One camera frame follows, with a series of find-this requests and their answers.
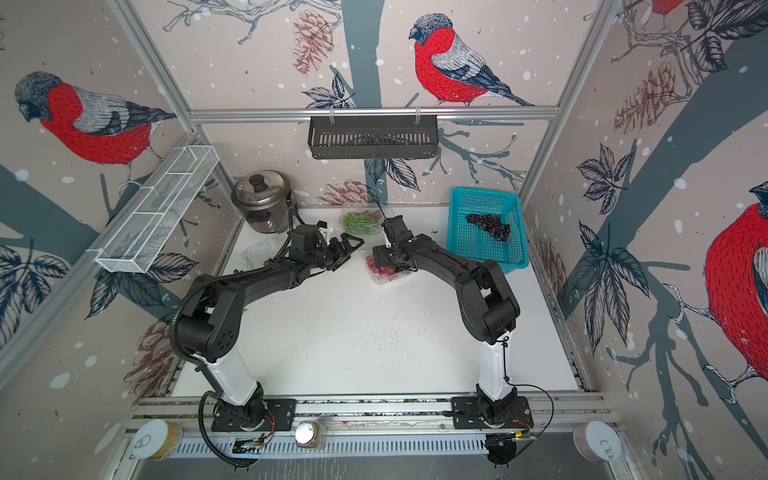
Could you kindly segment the teal plastic basket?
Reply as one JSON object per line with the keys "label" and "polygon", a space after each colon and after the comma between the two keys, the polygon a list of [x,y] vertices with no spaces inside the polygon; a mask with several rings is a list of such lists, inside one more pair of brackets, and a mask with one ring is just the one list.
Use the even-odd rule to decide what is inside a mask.
{"label": "teal plastic basket", "polygon": [[496,261],[505,274],[527,268],[528,243],[519,197],[495,190],[453,189],[446,248],[466,259]]}

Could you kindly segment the green grape bunch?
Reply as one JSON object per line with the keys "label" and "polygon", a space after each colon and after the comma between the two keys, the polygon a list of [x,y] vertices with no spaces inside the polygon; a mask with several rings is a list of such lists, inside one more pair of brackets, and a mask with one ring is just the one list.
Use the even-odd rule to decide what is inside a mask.
{"label": "green grape bunch", "polygon": [[369,218],[366,213],[350,212],[342,216],[341,226],[349,234],[370,235],[379,229],[380,224]]}

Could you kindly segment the pink red grape bunch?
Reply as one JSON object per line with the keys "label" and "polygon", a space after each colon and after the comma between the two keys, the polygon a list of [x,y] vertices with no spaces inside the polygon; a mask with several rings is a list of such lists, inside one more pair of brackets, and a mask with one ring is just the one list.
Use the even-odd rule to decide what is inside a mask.
{"label": "pink red grape bunch", "polygon": [[366,265],[373,281],[379,284],[392,281],[398,275],[394,267],[377,267],[372,255],[366,257]]}

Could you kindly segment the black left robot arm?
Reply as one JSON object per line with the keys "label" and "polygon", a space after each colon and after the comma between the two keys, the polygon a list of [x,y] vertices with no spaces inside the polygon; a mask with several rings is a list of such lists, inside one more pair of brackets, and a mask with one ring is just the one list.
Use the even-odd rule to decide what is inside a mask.
{"label": "black left robot arm", "polygon": [[326,230],[324,221],[307,224],[292,210],[283,244],[261,267],[198,276],[169,321],[173,351],[194,365],[212,387],[207,394],[216,399],[225,431],[256,430],[274,419],[262,385],[237,348],[245,308],[338,270],[364,245],[358,236],[328,237]]}

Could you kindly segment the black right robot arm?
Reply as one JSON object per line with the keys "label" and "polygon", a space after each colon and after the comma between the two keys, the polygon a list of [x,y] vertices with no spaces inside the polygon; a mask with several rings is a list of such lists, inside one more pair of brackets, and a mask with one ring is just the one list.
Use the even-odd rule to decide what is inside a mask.
{"label": "black right robot arm", "polygon": [[515,422],[525,427],[524,402],[507,374],[505,349],[520,315],[519,303],[499,264],[465,259],[431,237],[413,234],[400,215],[383,219],[388,244],[373,248],[378,268],[426,271],[453,287],[462,323],[482,344],[475,416],[491,427]]}

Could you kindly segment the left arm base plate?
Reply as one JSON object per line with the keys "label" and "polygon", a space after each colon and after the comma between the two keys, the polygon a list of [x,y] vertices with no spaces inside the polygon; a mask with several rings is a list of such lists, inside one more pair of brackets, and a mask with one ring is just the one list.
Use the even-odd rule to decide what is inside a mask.
{"label": "left arm base plate", "polygon": [[213,410],[213,432],[288,432],[297,401],[291,398],[263,398],[246,406],[218,400]]}

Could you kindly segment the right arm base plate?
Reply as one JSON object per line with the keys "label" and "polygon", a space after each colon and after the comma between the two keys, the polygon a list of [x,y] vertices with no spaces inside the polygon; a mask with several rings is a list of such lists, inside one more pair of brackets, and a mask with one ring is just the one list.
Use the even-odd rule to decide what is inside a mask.
{"label": "right arm base plate", "polygon": [[528,399],[515,391],[500,400],[490,400],[483,393],[476,396],[452,397],[450,409],[443,415],[452,419],[458,430],[481,428],[517,428],[531,430],[534,427]]}

